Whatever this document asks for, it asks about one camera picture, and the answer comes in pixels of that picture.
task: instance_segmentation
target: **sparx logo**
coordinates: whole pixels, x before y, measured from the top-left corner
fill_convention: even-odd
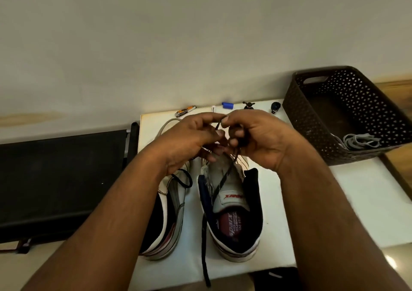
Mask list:
[[[226,195],[224,198],[225,198],[225,199],[226,199],[226,198],[239,198],[239,199],[243,199],[243,195]]]

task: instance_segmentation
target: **small black object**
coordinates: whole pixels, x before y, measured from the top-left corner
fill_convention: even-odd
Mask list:
[[[243,101],[242,103],[244,103],[246,106],[243,109],[254,109],[252,106],[255,104],[254,102],[245,102]]]
[[[278,112],[280,108],[281,108],[281,104],[279,102],[273,102],[272,105],[270,106],[270,109],[272,110],[272,114],[275,114],[276,112]]]

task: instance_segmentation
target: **white table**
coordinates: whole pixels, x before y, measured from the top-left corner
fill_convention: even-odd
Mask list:
[[[282,103],[282,100],[260,101],[254,108],[270,112],[273,101]],[[235,104],[234,109],[243,107],[244,104]],[[188,114],[210,111],[210,107],[199,108]],[[221,106],[215,108],[218,113],[230,111]],[[141,116],[139,151],[154,139],[160,127],[173,118],[174,113],[175,111],[170,111]],[[276,116],[290,123],[283,108]],[[217,253],[209,235],[206,262],[211,279],[295,263],[279,178],[276,173],[263,169],[252,161],[250,167],[259,170],[264,214],[258,251],[250,261],[232,263]],[[199,163],[195,163],[191,171],[193,177],[197,176],[198,170]],[[334,166],[332,171],[363,225],[381,248],[412,242],[412,202],[378,158]],[[186,196],[183,229],[175,251],[158,262],[139,258],[130,290],[158,289],[203,279],[202,212],[196,188],[197,182],[194,180],[194,185]]]

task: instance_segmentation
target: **right hand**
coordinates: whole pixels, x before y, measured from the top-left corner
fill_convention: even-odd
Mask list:
[[[229,146],[226,153],[234,154],[238,138],[249,132],[248,144],[240,147],[240,154],[249,157],[260,166],[277,171],[282,159],[296,145],[309,143],[292,127],[262,110],[235,110],[225,117],[221,125],[229,127]]]

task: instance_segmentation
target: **sneaker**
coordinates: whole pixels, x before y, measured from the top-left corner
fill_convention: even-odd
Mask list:
[[[202,265],[206,285],[206,226],[220,255],[231,262],[245,262],[256,253],[263,227],[257,169],[246,158],[214,155],[203,161],[198,189],[203,209]]]
[[[167,121],[156,137],[180,121],[174,118]],[[146,233],[140,248],[140,255],[150,261],[160,260],[168,256],[176,247],[183,225],[186,189],[193,184],[189,174],[190,162],[174,174],[166,176],[159,184],[155,206],[147,225]]]

